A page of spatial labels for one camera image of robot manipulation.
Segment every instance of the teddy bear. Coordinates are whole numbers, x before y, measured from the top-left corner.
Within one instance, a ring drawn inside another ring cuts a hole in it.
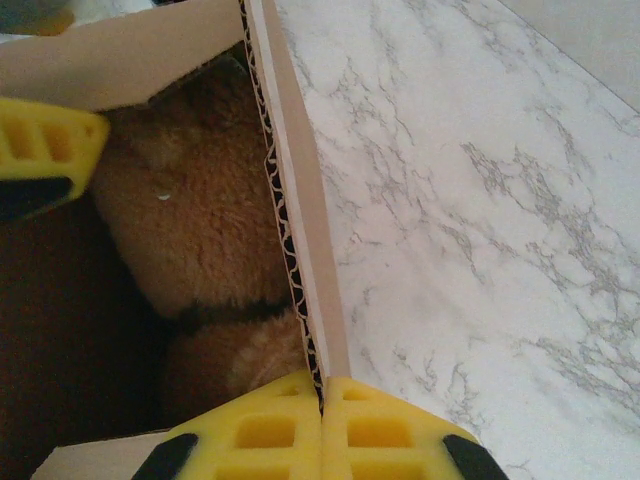
[[[306,368],[242,45],[149,107],[105,112],[91,194],[173,332],[168,421]]]

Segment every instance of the yellow plastic clip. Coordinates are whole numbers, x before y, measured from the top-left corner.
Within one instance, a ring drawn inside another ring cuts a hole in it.
[[[101,115],[0,97],[0,220],[80,197],[108,135]]]
[[[309,372],[169,431],[133,480],[508,480],[467,431],[350,378],[321,417]]]

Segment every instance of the gray marble veining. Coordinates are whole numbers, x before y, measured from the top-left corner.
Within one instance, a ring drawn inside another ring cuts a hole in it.
[[[354,376],[512,480],[640,478],[640,117],[496,0],[276,0]]]

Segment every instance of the stuffed animal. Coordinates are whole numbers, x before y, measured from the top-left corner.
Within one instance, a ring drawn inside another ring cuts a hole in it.
[[[165,410],[183,421],[305,367],[251,79],[231,55],[146,109],[107,112],[99,213],[176,331]]]

